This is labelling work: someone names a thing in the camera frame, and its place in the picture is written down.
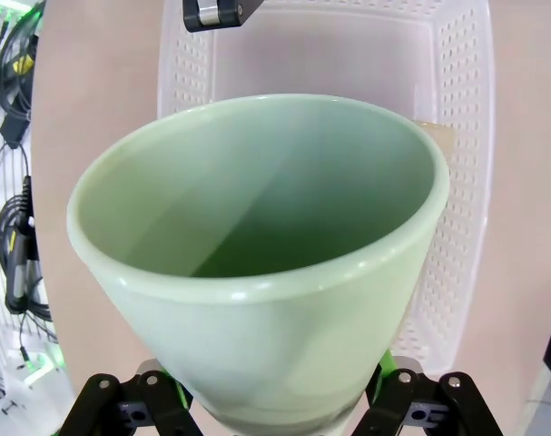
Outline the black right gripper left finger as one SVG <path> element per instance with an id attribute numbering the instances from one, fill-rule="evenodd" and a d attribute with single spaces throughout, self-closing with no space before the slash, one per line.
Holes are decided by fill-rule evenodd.
<path id="1" fill-rule="evenodd" d="M 191 416 L 192 395 L 166 370 L 142 371 L 125 382 L 112 374 L 91 376 L 72 406 L 73 435 L 199 435 Z"/>

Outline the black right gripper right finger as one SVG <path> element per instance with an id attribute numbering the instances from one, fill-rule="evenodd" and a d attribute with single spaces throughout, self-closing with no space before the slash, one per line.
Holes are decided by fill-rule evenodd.
<path id="1" fill-rule="evenodd" d="M 427 435 L 501 436 L 502 431 L 473 379 L 450 372 L 431 380 L 399 368 L 385 352 L 365 390 L 368 409 L 353 436 L 399 435 L 406 426 Z"/>

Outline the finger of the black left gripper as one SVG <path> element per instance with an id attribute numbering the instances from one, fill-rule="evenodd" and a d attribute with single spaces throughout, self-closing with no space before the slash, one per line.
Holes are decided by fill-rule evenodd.
<path id="1" fill-rule="evenodd" d="M 183 0 L 183 22 L 191 33 L 242 26 L 262 0 Z"/>

